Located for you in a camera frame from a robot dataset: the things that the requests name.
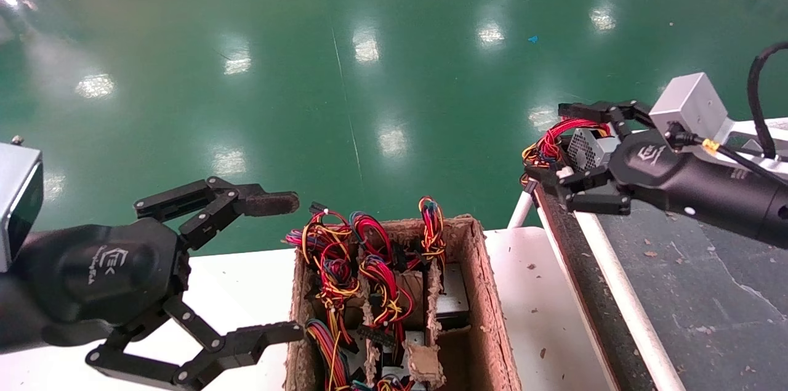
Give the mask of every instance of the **white table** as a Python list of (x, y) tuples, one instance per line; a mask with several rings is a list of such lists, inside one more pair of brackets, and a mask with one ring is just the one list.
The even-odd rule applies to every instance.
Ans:
[[(542, 228), (487, 231), (487, 250), (501, 296), (520, 380), (527, 391), (613, 389), (599, 348), (589, 335), (566, 267)], [(183, 299), (218, 332), (288, 319), (293, 250), (195, 257)], [(528, 265), (536, 267), (528, 270)], [(44, 348), (0, 357), (0, 389), (43, 391), (79, 386), (98, 391), (152, 389), (105, 377), (84, 363), (98, 342)], [(541, 358), (542, 349), (546, 349)], [(168, 321), (127, 352), (183, 363), (199, 352), (188, 334)], [(225, 371), (207, 389), (279, 390), (286, 345), (267, 348), (257, 366)]]

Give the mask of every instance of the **black cable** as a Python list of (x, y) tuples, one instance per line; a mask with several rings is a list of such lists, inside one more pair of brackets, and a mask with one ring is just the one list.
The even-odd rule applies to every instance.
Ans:
[(773, 172), (769, 172), (768, 169), (764, 169), (763, 167), (758, 166), (757, 163), (754, 163), (751, 160), (747, 160), (746, 158), (741, 157), (739, 153), (732, 150), (731, 148), (726, 147), (725, 145), (720, 145), (717, 148), (717, 152), (721, 153), (725, 157), (735, 161), (736, 163), (740, 164), (741, 166), (746, 167), (750, 171), (760, 175), (760, 177), (766, 178), (776, 183), (782, 184), (782, 186), (788, 187), (788, 181), (784, 180), (782, 177), (774, 174)]
[(755, 60), (752, 61), (747, 76), (747, 102), (749, 102), (752, 122), (755, 124), (755, 132), (758, 135), (758, 142), (763, 149), (763, 157), (765, 158), (776, 157), (777, 151), (774, 149), (774, 139), (771, 138), (769, 127), (766, 126), (766, 121), (763, 119), (763, 110), (760, 108), (760, 97), (758, 96), (758, 82), (760, 81), (760, 70), (766, 65), (766, 60), (771, 54), (782, 49), (788, 49), (788, 41), (781, 41), (761, 51), (758, 57), (755, 57)]
[[(741, 155), (739, 155), (739, 153), (737, 153), (735, 150), (732, 150), (731, 148), (726, 147), (721, 143), (717, 144), (716, 142), (713, 142), (711, 140), (707, 141), (707, 139), (703, 139), (698, 134), (684, 131), (684, 128), (681, 127), (681, 125), (678, 123), (670, 125), (670, 128), (668, 129), (668, 133), (665, 135), (665, 139), (667, 139), (667, 142), (668, 144), (670, 144), (670, 147), (672, 147), (675, 150), (680, 149), (681, 147), (698, 145), (700, 147), (706, 148), (707, 152), (721, 153), (721, 155), (724, 155), (725, 157), (731, 159), (732, 161), (735, 161), (741, 166), (746, 167), (746, 169), (749, 169), (751, 172), (760, 175), (760, 177), (766, 178), (773, 182), (779, 183), (782, 186), (788, 187), (788, 180), (784, 180), (782, 177), (779, 177), (773, 172), (769, 172), (768, 169), (764, 169), (763, 167), (760, 167), (759, 164), (741, 157)], [(709, 143), (712, 146), (708, 146), (708, 147), (704, 146), (704, 143)]]

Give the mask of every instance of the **robotic arm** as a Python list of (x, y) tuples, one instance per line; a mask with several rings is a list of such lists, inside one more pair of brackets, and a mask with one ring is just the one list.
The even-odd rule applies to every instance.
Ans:
[[(630, 202), (641, 200), (788, 249), (788, 166), (780, 160), (788, 156), (788, 132), (769, 128), (777, 158), (761, 155), (755, 122), (729, 119), (706, 74), (673, 79), (653, 108), (634, 101), (562, 104), (559, 114), (607, 123), (616, 131), (616, 138), (603, 139), (575, 132), (580, 138), (572, 140), (585, 143), (572, 150), (571, 142), (563, 144), (565, 155), (572, 155), (564, 161), (575, 169), (567, 177), (526, 167), (568, 211), (628, 215)], [(633, 133), (627, 121), (647, 130)], [(608, 156), (593, 152), (609, 149), (611, 140), (617, 146)], [(746, 143), (731, 149), (728, 144), (737, 140)]]
[[(5, 208), (0, 243), (3, 261), (9, 262), (0, 273), (0, 354), (106, 339), (86, 358), (102, 374), (164, 389), (199, 390), (225, 369), (257, 363), (268, 345), (303, 338), (293, 321), (220, 335), (182, 300), (189, 251), (241, 215), (295, 211), (296, 193), (267, 193), (258, 184), (233, 185), (211, 177), (138, 200), (138, 220), (132, 225), (28, 235), (41, 203), (40, 152), (0, 145), (0, 155), (11, 154), (17, 157), (17, 179), (27, 183), (13, 185), (14, 190), (6, 185), (3, 191), (13, 191), (6, 195), (12, 201), (0, 204)], [(0, 166), (3, 161), (9, 163), (0, 158)], [(197, 214), (178, 232), (164, 225), (191, 212)], [(170, 318), (202, 345), (193, 360), (179, 366), (123, 352)]]

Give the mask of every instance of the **yellow wire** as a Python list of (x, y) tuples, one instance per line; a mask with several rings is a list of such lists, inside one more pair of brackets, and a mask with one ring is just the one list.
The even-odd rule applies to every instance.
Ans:
[(331, 391), (331, 385), (334, 382), (334, 362), (337, 359), (337, 348), (340, 345), (340, 338), (337, 337), (337, 340), (334, 341), (334, 352), (331, 355), (331, 379), (329, 379), (329, 389)]

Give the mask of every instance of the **metal ventilated casing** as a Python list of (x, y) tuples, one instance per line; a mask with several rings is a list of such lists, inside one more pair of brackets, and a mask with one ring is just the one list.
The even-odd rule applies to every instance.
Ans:
[(575, 129), (569, 141), (569, 165), (575, 171), (588, 171), (592, 167), (606, 164), (619, 142), (616, 137), (597, 139), (590, 129)]

